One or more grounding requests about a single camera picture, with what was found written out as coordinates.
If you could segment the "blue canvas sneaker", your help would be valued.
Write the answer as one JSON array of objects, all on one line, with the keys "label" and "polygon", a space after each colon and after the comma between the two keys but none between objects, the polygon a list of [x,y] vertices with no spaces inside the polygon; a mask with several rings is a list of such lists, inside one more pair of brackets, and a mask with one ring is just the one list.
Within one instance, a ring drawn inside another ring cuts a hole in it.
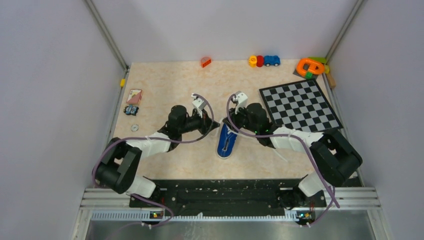
[{"label": "blue canvas sneaker", "polygon": [[225,123],[222,124],[216,149],[220,158],[226,159],[231,156],[237,136],[237,132],[231,130]]}]

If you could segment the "white shoelace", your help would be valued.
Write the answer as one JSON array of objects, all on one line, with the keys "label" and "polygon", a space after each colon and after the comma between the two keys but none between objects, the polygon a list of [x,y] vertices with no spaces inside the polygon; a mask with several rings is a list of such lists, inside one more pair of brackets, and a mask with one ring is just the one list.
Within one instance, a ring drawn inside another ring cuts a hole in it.
[{"label": "white shoelace", "polygon": [[[246,136],[246,135],[244,135],[244,134],[241,134],[241,133],[239,133],[239,132],[235,132],[235,131],[233,131],[233,130],[231,130],[230,129],[230,127],[229,126],[227,126],[225,123],[223,124],[224,126],[226,126],[226,133],[227,134],[234,134],[234,135],[236,135],[236,136],[241,136],[242,138],[245,138],[245,139],[249,139],[249,140],[252,140],[252,141],[256,141],[257,139],[255,138],[255,137],[251,137],[251,136]],[[275,149],[272,149],[272,151],[279,157],[279,158],[281,158],[282,160],[284,160],[286,163],[289,163],[289,161],[288,161],[288,159],[286,159],[283,155],[281,155],[280,153],[278,153],[277,152],[277,150],[275,150]]]}]

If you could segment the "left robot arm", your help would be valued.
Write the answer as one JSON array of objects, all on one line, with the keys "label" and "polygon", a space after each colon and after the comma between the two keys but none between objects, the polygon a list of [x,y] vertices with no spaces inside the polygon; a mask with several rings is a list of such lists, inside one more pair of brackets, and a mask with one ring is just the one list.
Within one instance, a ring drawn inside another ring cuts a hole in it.
[{"label": "left robot arm", "polygon": [[219,126],[204,109],[193,109],[189,115],[185,106],[175,105],[165,125],[154,134],[140,139],[112,138],[93,168],[94,182],[117,194],[139,195],[147,206],[154,207],[161,194],[152,180],[137,176],[140,161],[174,150],[182,143],[183,134],[199,131],[204,138]]}]

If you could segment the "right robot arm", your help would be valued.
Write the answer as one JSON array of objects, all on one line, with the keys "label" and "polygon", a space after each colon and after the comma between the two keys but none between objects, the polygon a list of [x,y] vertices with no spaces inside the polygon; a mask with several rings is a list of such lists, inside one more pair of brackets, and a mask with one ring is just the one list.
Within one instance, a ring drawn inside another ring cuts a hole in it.
[{"label": "right robot arm", "polygon": [[319,191],[333,194],[330,187],[342,186],[362,165],[363,159],[348,140],[336,129],[305,132],[277,126],[270,122],[259,103],[226,107],[227,124],[240,134],[256,139],[262,146],[305,153],[313,166],[295,186],[293,200],[307,206]]}]

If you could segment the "yellow toy block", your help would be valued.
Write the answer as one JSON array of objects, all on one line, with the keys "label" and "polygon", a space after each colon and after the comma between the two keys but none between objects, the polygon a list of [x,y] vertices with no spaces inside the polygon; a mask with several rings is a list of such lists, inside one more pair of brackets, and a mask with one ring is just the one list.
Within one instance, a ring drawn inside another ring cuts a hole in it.
[{"label": "yellow toy block", "polygon": [[255,68],[255,67],[257,66],[257,62],[258,62],[258,59],[257,59],[257,56],[256,56],[256,55],[251,55],[251,56],[248,58],[248,65],[249,65],[251,68]]}]

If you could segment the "black white chessboard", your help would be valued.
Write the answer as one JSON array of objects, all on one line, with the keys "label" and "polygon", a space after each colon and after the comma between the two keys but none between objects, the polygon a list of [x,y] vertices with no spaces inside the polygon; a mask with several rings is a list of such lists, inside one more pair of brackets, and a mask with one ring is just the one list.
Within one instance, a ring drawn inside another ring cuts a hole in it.
[{"label": "black white chessboard", "polygon": [[314,78],[261,88],[270,120],[289,129],[324,132],[343,125]]}]

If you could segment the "orange lego brick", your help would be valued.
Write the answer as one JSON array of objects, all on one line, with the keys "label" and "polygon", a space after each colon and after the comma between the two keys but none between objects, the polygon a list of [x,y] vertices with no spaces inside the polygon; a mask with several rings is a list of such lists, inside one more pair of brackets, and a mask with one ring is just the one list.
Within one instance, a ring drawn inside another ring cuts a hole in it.
[{"label": "orange lego brick", "polygon": [[211,63],[212,63],[212,59],[210,57],[208,57],[208,56],[205,56],[205,57],[201,58],[201,60],[200,60],[200,66],[202,68],[207,67]]}]

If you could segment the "red toy block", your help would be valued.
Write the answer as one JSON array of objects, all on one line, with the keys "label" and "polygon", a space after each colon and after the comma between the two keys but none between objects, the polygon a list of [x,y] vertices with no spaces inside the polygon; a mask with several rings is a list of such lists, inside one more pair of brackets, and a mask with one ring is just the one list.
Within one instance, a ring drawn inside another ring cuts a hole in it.
[{"label": "red toy block", "polygon": [[262,55],[256,56],[256,66],[261,68],[264,65],[264,57]]}]

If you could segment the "blue toy car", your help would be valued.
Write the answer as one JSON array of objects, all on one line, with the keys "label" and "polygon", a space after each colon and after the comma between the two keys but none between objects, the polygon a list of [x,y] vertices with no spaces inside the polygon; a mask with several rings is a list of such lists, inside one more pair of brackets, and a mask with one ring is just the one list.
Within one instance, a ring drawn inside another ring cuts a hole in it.
[{"label": "blue toy car", "polygon": [[281,65],[281,60],[277,55],[266,55],[263,57],[263,65],[266,67]]}]

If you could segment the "pink triangle puzzle card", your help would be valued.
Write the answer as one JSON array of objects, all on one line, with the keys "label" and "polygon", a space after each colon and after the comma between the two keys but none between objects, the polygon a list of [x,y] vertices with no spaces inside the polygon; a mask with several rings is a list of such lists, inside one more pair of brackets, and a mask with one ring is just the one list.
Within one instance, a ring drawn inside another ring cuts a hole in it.
[{"label": "pink triangle puzzle card", "polygon": [[142,97],[143,97],[143,90],[142,89],[131,89],[129,91],[126,103],[129,104],[129,105],[138,106],[141,102]]}]

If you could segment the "small blue toy robot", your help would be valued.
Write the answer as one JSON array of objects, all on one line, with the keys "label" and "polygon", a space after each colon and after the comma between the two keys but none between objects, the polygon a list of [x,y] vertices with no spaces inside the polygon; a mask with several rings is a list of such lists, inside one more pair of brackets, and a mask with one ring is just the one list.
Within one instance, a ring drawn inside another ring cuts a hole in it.
[{"label": "small blue toy robot", "polygon": [[136,116],[139,111],[139,107],[136,105],[127,105],[123,109],[123,113],[127,116]]}]

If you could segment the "wooden block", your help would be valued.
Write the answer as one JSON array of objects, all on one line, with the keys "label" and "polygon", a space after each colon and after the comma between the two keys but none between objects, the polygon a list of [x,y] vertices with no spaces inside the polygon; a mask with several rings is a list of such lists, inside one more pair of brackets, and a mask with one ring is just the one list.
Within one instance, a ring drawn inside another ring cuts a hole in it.
[{"label": "wooden block", "polygon": [[336,83],[336,80],[334,79],[334,77],[330,73],[327,73],[326,78],[327,78],[329,87],[331,89],[334,89],[337,86],[337,83]]}]

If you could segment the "green toy block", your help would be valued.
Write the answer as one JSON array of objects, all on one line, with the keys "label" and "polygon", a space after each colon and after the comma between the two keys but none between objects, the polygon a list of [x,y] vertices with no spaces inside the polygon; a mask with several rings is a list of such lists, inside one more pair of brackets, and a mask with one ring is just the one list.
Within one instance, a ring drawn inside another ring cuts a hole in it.
[{"label": "green toy block", "polygon": [[320,63],[322,63],[322,64],[324,64],[324,65],[326,65],[327,64],[327,59],[325,58],[325,57],[317,57],[317,56],[309,56],[308,57],[309,59],[311,59],[311,60],[314,60],[314,61],[317,61],[317,62],[320,62]]}]

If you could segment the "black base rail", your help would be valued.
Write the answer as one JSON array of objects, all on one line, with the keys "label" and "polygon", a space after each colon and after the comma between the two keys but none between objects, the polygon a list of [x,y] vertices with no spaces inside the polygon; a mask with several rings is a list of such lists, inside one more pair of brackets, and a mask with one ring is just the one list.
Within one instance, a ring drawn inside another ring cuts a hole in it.
[{"label": "black base rail", "polygon": [[312,197],[294,187],[299,179],[162,179],[150,198],[177,216],[283,216],[294,208],[326,207],[323,190]]}]

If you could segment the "yellow clip on frame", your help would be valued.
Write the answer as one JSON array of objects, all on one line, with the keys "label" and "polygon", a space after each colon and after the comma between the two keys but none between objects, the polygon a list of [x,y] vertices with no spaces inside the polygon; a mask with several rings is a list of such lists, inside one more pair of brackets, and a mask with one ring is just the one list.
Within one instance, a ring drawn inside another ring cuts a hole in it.
[{"label": "yellow clip on frame", "polygon": [[120,81],[119,86],[120,86],[121,88],[123,88],[123,87],[125,86],[125,84],[126,84],[126,79],[125,79],[125,78],[122,78],[122,79],[121,79],[121,81]]}]

